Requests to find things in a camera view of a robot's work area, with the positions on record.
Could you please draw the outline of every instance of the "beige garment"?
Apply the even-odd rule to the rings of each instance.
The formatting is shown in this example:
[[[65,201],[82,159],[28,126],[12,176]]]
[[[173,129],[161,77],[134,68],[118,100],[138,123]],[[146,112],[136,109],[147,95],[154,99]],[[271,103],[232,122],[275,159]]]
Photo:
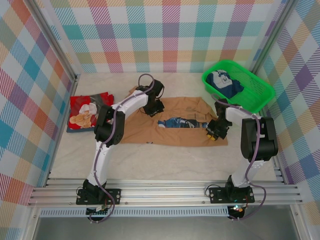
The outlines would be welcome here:
[[[207,137],[205,128],[166,128],[158,126],[158,121],[174,117],[194,119],[201,123],[209,123],[217,119],[212,108],[201,97],[167,97],[160,99],[164,112],[150,117],[144,110],[131,114],[124,125],[124,136],[121,143],[145,144],[153,143],[169,146],[210,147],[226,146],[227,138],[214,141]]]

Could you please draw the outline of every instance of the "brown fabric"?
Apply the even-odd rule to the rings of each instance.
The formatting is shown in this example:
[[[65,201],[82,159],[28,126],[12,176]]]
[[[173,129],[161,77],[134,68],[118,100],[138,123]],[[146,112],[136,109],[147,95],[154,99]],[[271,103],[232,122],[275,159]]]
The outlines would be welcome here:
[[[194,119],[208,123],[217,119],[212,108],[201,97],[161,98],[164,112],[150,117],[137,110],[125,121],[121,143],[153,143],[169,146],[212,147],[228,145],[227,138],[213,141],[207,137],[205,128],[166,128],[158,126],[158,121],[173,117]]]

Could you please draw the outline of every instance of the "green plastic basket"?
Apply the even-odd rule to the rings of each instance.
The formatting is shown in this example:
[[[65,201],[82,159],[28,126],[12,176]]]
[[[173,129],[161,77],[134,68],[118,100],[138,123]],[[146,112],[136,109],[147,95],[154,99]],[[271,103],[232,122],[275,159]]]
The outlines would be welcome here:
[[[227,98],[206,82],[207,76],[216,70],[225,70],[231,79],[238,80],[244,89],[232,98]],[[251,113],[258,113],[274,96],[275,90],[261,78],[249,72],[238,63],[231,60],[222,60],[208,69],[202,75],[205,90],[210,94],[218,94],[228,100],[230,104],[239,104]]]

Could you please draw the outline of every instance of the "white floor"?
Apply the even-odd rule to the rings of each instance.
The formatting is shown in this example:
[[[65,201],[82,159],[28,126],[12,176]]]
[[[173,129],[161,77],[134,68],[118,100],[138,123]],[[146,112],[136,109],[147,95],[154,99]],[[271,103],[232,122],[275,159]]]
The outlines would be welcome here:
[[[152,73],[164,86],[163,97],[201,96],[213,109],[214,101],[205,91],[201,73]],[[115,103],[137,85],[140,73],[84,73],[75,95],[109,92]],[[150,80],[142,78],[143,85]],[[232,126],[228,146],[175,147],[155,144],[118,144],[108,165],[109,179],[132,180],[227,180],[242,157],[241,129]],[[86,178],[95,153],[92,132],[63,133],[51,178]],[[255,180],[276,180],[272,162],[266,163]]]

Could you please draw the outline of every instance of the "floor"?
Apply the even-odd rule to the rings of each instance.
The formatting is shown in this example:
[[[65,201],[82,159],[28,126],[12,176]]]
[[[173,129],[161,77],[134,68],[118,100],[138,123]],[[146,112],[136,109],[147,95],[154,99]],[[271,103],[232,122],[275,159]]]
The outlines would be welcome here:
[[[153,73],[165,91],[163,97],[201,96],[213,109],[214,101],[205,91],[201,73]],[[84,73],[75,95],[109,92],[114,102],[123,100],[137,85],[140,73]],[[143,85],[150,79],[142,78]],[[107,170],[109,179],[132,180],[226,180],[242,157],[241,129],[232,126],[228,132],[228,146],[173,147],[154,144],[118,144],[112,153]],[[54,160],[51,178],[86,178],[95,153],[92,132],[64,131]],[[266,163],[255,180],[276,180],[272,162]]]
[[[111,217],[90,224],[84,217],[40,218],[34,240],[298,240],[289,206],[264,206],[251,218]]]

